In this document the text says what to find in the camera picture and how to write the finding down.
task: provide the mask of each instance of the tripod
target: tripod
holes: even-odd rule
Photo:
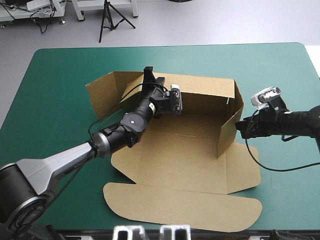
[[[119,14],[122,19],[114,25],[114,22],[112,21],[112,17],[110,14],[110,7],[116,11],[117,14]],[[109,25],[110,26],[104,26],[105,23],[105,18],[108,19]],[[101,29],[100,29],[100,37],[99,37],[99,43],[101,43],[101,38],[102,38],[102,31],[103,29],[110,29],[115,30],[120,23],[123,21],[126,21],[128,24],[130,24],[134,29],[136,28],[125,16],[122,15],[121,12],[119,12],[112,4],[110,3],[110,0],[104,0],[104,5],[103,5],[103,15],[102,15],[102,22],[101,22]]]

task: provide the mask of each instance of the unfolded cardboard box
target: unfolded cardboard box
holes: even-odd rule
[[[257,186],[260,169],[246,146],[235,143],[243,100],[233,79],[154,73],[165,86],[178,84],[183,113],[152,119],[141,141],[113,154],[112,165],[136,184],[107,183],[109,207],[119,216],[159,224],[189,224],[221,232],[247,229],[262,204],[254,198],[228,195]],[[87,85],[98,117],[132,87],[143,72],[115,71]],[[118,109],[130,109],[142,87]],[[252,147],[255,156],[257,150]]]

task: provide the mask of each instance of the white device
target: white device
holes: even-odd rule
[[[268,102],[281,95],[278,87],[267,87],[251,97],[251,103],[258,110],[268,107]]]
[[[38,10],[50,6],[50,0],[33,0],[26,3],[28,11]]]

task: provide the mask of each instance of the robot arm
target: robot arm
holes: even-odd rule
[[[259,112],[235,123],[242,138],[281,135],[281,139],[287,142],[299,136],[309,136],[315,138],[320,151],[320,105],[309,111],[289,111],[280,95],[278,87],[269,87],[252,96],[252,105]]]
[[[0,168],[0,239],[23,235],[44,213],[57,194],[60,179],[84,161],[105,158],[141,139],[153,117],[179,115],[182,99],[178,85],[164,90],[164,77],[154,77],[152,67],[144,69],[142,91],[135,109],[121,121],[92,134],[90,141],[45,159],[21,159]]]

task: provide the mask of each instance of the green mat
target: green mat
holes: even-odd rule
[[[96,116],[85,84],[112,71],[142,71],[145,66],[154,66],[155,72],[236,79],[245,101],[243,117],[255,110],[250,97],[270,86],[282,90],[291,111],[320,104],[319,77],[299,43],[41,49],[34,54],[0,130],[0,165],[45,158],[87,141],[87,128]],[[100,127],[117,121],[122,113]],[[236,142],[244,143],[240,134]],[[309,137],[284,143],[273,136],[249,143],[259,149],[261,162],[272,168],[320,160]],[[251,229],[318,229],[319,172],[319,166],[288,173],[261,170],[258,187],[235,193],[263,204]],[[39,222],[59,229],[140,224],[109,209],[102,191],[107,182],[131,181],[111,166],[109,158],[90,161]]]

